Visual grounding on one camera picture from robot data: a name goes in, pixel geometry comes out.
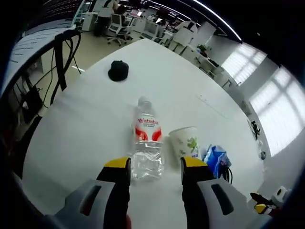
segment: water bottle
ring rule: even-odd
[[[132,152],[133,180],[155,180],[162,175],[162,132],[152,103],[140,97],[133,122],[134,148]]]

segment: office chair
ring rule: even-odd
[[[112,41],[117,41],[119,43],[119,46],[122,45],[122,42],[126,44],[127,43],[126,36],[131,31],[131,26],[130,26],[131,21],[127,26],[124,26],[122,21],[122,15],[120,14],[112,14],[111,20],[112,22],[108,30],[114,32],[115,36],[107,38],[108,44],[110,44]]]
[[[162,37],[158,37],[160,25],[153,23],[151,21],[146,21],[144,31],[141,33],[140,38],[147,38],[154,42],[159,43],[162,40]]]

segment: white table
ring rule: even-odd
[[[111,81],[112,61],[129,64],[126,81]],[[263,163],[247,118],[209,76],[181,56],[147,39],[97,62],[62,92],[38,125],[24,162],[23,187],[43,213],[54,214],[65,197],[131,145],[134,106],[150,98],[164,135],[198,127],[201,145],[219,144],[232,162],[233,185],[249,197],[263,182]],[[165,140],[161,180],[130,187],[133,229],[185,229],[180,165]]]

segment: potted plant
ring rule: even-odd
[[[203,45],[203,44],[198,44],[197,45],[197,49],[200,50],[200,54],[204,57],[208,57],[208,55],[205,53],[205,51],[207,50],[207,48]]]

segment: paper cup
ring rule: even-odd
[[[191,156],[201,159],[198,144],[198,132],[194,126],[184,127],[171,131],[169,134],[170,142],[173,145],[176,156],[180,159],[183,156]]]

